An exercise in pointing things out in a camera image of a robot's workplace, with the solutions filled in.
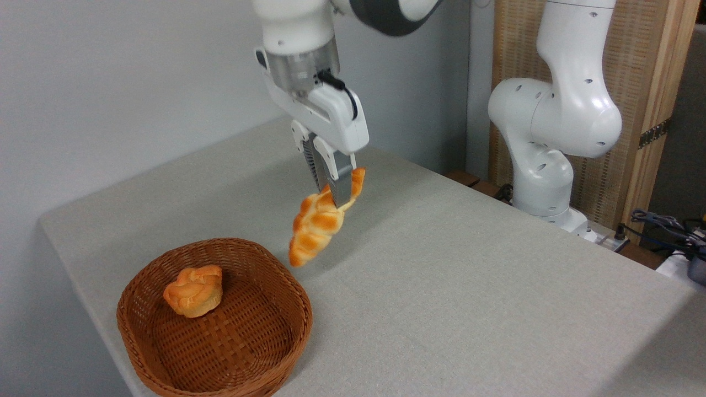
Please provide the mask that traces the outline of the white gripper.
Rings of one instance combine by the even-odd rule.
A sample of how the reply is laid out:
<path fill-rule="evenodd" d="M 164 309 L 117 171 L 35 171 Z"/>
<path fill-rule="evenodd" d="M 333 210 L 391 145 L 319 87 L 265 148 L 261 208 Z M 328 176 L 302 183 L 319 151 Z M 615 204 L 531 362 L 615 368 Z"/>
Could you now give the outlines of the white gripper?
<path fill-rule="evenodd" d="M 273 101 L 293 117 L 291 129 L 318 191 L 326 186 L 336 207 L 351 201 L 355 154 L 369 143 L 367 121 L 360 99 L 326 83 L 304 96 L 289 93 L 274 81 L 275 56 L 259 50 L 265 85 Z"/>

